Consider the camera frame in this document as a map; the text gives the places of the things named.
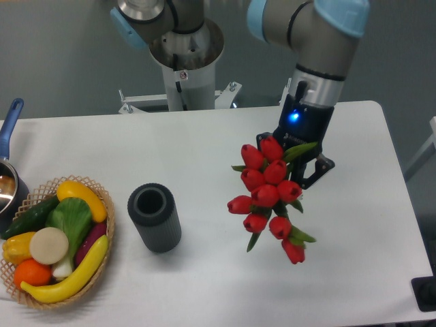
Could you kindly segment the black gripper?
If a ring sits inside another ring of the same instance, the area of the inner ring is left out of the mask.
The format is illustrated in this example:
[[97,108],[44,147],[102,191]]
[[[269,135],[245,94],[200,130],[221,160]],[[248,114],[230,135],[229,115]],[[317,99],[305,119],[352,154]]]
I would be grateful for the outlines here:
[[[286,151],[294,146],[316,142],[317,146],[302,154],[296,171],[296,182],[302,189],[308,189],[335,167],[335,162],[322,152],[322,141],[331,120],[334,107],[319,108],[303,104],[287,94],[283,103],[278,127],[274,132],[264,132],[256,136],[258,150],[270,153],[271,137]],[[305,177],[307,163],[315,159],[313,173]]]

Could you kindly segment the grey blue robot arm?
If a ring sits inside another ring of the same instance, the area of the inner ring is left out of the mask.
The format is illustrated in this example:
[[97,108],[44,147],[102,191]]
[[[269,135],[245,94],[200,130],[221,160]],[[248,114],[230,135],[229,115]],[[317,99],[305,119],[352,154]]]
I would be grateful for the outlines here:
[[[334,167],[322,141],[356,49],[368,1],[252,1],[251,34],[292,49],[298,60],[284,89],[274,138],[284,150],[314,143],[290,171],[307,189]],[[223,33],[204,15],[203,1],[117,1],[110,17],[123,39],[148,48],[161,66],[171,111],[215,109],[215,65]]]

